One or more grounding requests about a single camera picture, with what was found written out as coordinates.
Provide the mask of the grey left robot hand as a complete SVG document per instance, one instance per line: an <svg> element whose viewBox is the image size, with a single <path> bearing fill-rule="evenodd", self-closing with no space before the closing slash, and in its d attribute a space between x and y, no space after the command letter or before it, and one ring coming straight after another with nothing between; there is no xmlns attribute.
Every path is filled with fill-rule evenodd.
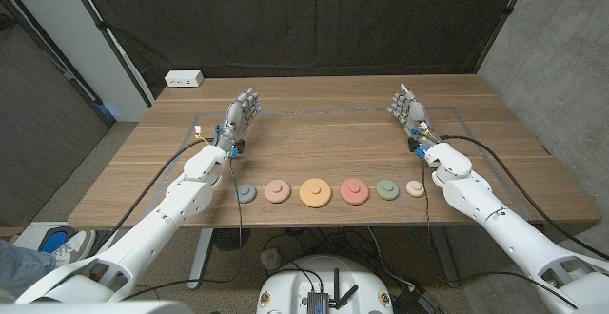
<svg viewBox="0 0 609 314"><path fill-rule="evenodd" d="M225 120L220 126L214 145L225 152L230 152L245 138L248 127L260 110L258 93L254 87L238 95L226 111Z"/></svg>

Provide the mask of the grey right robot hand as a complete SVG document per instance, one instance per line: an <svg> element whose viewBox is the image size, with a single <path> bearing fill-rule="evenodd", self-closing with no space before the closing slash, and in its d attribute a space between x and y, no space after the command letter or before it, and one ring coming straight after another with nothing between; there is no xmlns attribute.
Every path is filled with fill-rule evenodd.
<svg viewBox="0 0 609 314"><path fill-rule="evenodd" d="M420 150L425 154L441 142L440 137L432 128L424 105L414 92L406 84L400 84L400 89L400 92L394 94L387 111L403 126L409 149L412 152Z"/></svg>

